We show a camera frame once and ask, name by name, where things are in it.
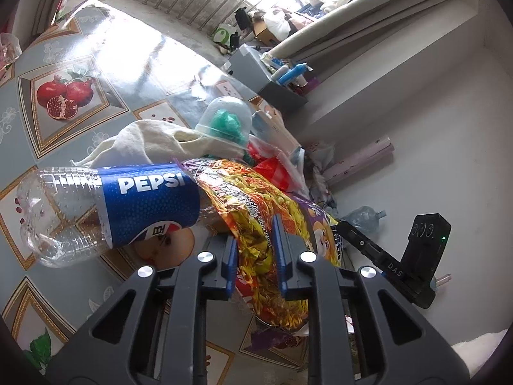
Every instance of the cardboard box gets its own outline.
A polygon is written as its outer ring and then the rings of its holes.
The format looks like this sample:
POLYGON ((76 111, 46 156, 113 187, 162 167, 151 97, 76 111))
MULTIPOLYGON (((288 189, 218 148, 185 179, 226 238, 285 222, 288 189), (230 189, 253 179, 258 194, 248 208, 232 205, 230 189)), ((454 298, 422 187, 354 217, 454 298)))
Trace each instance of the cardboard box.
POLYGON ((269 47, 275 47, 280 41, 276 39, 273 33, 269 32, 269 29, 265 25, 264 21, 256 21, 253 23, 255 29, 256 38, 264 45, 269 47))

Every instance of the metal bolt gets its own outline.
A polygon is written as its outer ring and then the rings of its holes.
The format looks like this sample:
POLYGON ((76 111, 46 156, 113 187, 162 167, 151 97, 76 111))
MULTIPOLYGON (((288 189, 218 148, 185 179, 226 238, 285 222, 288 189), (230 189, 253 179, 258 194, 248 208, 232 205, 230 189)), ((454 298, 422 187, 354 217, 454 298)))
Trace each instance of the metal bolt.
POLYGON ((303 262, 314 262, 317 259, 317 255, 314 252, 303 252, 299 257, 303 262))
POLYGON ((151 274, 153 274, 153 268, 151 266, 141 266, 138 270, 137 270, 137 275, 139 275, 140 277, 142 278, 147 278, 149 277, 151 274))
POLYGON ((212 259, 214 259, 214 255, 210 252, 200 252, 198 253, 198 261, 206 263, 210 262, 212 259))
POLYGON ((376 270, 371 266, 365 266, 360 269, 360 274, 362 274, 364 278, 373 278, 376 276, 376 270))

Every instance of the pomegranate print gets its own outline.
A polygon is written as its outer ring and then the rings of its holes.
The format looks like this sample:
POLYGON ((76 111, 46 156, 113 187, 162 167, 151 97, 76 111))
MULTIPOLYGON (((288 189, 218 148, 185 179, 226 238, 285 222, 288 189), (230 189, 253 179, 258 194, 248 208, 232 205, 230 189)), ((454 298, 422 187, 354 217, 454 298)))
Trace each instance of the pomegranate print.
POLYGON ((78 107, 89 104, 94 95, 93 88, 91 88, 92 84, 93 80, 90 78, 85 82, 78 78, 74 79, 68 84, 66 98, 75 100, 78 107))
POLYGON ((76 101, 59 95, 48 101, 47 111, 48 115, 56 120, 67 120, 75 117, 78 107, 76 101))
POLYGON ((42 83, 36 92, 38 103, 45 107, 51 98, 62 95, 64 96, 67 91, 66 80, 62 79, 59 75, 53 76, 53 81, 42 83))

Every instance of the bottle label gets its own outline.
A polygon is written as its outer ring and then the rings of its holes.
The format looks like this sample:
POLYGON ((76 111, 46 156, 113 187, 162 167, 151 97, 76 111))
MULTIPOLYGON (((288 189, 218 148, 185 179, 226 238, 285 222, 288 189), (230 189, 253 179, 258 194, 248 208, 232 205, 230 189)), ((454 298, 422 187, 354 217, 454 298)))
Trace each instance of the bottle label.
POLYGON ((98 204, 98 215, 111 248, 198 220, 199 188, 176 164, 100 168, 98 174, 105 204, 98 204))

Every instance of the patterned tablecloth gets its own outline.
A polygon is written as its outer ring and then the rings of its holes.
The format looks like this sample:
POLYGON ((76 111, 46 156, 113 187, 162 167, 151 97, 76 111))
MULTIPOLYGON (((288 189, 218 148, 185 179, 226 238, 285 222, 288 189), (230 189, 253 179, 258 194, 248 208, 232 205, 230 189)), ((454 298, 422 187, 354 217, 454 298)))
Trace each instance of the patterned tablecloth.
MULTIPOLYGON (((192 50, 97 0, 52 25, 0 80, 0 310, 42 373, 51 355, 140 265, 140 258, 128 247, 67 269, 38 264, 20 239, 24 215, 16 198, 18 183, 36 168, 83 159, 138 119, 193 128, 208 103, 222 95, 255 108, 265 103, 192 50), (52 118, 38 103, 38 88, 56 75, 68 81, 94 78, 91 101, 68 119, 52 118)), ((49 206, 49 212, 56 211, 49 206)), ((202 227, 175 233, 194 250, 210 235, 202 227)), ((278 385, 303 366, 303 339, 260 352, 248 349, 255 321, 244 302, 209 302, 207 311, 210 385, 278 385)))

